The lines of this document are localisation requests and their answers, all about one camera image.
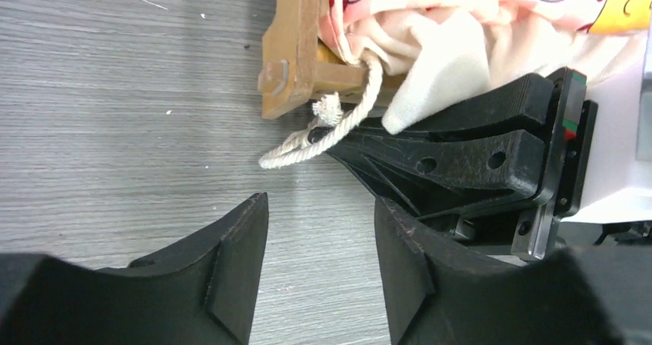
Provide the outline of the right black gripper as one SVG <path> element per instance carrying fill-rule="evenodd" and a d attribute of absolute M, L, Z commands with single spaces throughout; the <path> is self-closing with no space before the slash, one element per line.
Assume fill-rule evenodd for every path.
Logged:
<path fill-rule="evenodd" d="M 441 217 L 437 229 L 482 254 L 511 254 L 541 260 L 568 244 L 648 246 L 649 217 L 621 217 L 631 209 L 615 206 L 615 216 L 563 224 L 576 215 L 587 195 L 586 170 L 593 154 L 598 105 L 585 98 L 586 78 L 562 68 L 550 76 L 524 75 L 485 94 L 433 114 L 406 131 L 486 131 L 536 129 L 546 123 L 551 102 L 555 123 L 548 148 L 551 165 L 543 179 L 554 192 L 527 202 L 539 186 L 546 147 L 524 130 L 489 138 L 444 143 L 424 139 L 349 134 L 328 151 L 375 196 L 387 197 L 414 216 Z"/>

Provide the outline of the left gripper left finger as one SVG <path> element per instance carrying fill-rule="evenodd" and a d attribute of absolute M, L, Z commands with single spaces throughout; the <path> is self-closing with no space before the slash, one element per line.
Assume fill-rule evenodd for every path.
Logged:
<path fill-rule="evenodd" d="M 246 344 L 268 235 L 268 196 L 127 267 L 1 256 L 3 344 Z"/>

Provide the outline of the pink checkered duck mattress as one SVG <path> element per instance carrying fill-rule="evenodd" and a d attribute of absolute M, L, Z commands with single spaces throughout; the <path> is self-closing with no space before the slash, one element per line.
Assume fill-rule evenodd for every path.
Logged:
<path fill-rule="evenodd" d="M 589 87 L 642 59 L 651 0 L 321 0 L 321 40 L 344 62 L 373 54 L 404 77 L 391 134 L 525 74 L 569 67 Z"/>

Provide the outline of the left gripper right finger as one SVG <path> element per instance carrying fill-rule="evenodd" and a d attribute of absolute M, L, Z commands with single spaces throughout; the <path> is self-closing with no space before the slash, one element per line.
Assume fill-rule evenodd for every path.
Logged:
<path fill-rule="evenodd" d="M 374 228 L 394 344 L 624 344 L 583 257 L 523 267 L 479 254 L 387 198 Z"/>

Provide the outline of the wooden pet bed frame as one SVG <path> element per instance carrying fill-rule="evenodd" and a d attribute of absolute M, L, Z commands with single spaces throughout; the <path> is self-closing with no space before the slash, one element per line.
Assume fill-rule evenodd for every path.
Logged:
<path fill-rule="evenodd" d="M 333 91 L 344 103 L 361 100 L 366 68 L 347 65 L 319 38 L 318 18 L 327 2 L 276 0 L 274 18 L 262 38 L 258 75 L 264 119 L 281 117 Z"/>

